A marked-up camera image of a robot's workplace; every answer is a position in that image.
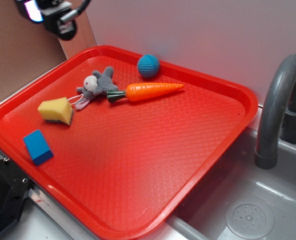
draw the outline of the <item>gray sink basin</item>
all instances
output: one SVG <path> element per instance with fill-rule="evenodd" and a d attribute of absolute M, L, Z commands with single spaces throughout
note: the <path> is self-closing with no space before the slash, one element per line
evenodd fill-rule
<path fill-rule="evenodd" d="M 168 223 L 188 239 L 296 240 L 296 146 L 280 141 L 278 165 L 265 170 L 255 143 L 246 129 Z"/>

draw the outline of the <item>plush toy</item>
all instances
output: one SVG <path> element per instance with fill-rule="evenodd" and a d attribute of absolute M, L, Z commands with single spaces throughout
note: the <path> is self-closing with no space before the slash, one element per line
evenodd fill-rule
<path fill-rule="evenodd" d="M 90 101 L 99 95 L 107 95 L 107 91 L 117 91 L 119 88 L 113 84 L 113 68 L 108 66 L 101 74 L 95 70 L 91 76 L 83 81 L 83 87 L 77 87 L 77 92 L 82 94 L 82 98 L 75 103 L 77 110 L 82 110 Z"/>

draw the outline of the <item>drain strainer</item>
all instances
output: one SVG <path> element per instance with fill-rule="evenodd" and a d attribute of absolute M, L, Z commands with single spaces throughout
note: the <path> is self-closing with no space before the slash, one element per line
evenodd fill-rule
<path fill-rule="evenodd" d="M 271 232 L 274 216 L 265 203 L 254 199 L 241 199 L 228 208 L 226 223 L 235 235 L 256 240 Z"/>

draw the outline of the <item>faucet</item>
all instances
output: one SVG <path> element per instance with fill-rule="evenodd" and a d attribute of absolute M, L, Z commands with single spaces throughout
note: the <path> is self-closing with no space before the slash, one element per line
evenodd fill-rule
<path fill-rule="evenodd" d="M 279 138 L 296 144 L 296 54 L 282 61 L 269 87 L 255 147 L 258 167 L 277 165 Z"/>

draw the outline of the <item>toy carrot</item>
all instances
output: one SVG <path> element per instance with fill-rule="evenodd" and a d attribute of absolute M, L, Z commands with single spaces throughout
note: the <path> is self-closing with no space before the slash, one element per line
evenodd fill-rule
<path fill-rule="evenodd" d="M 133 83 L 128 85 L 125 91 L 108 91 L 107 98 L 110 103 L 114 103 L 115 101 L 122 98 L 128 98 L 130 101 L 134 102 L 169 94 L 183 87 L 184 85 L 179 83 Z"/>

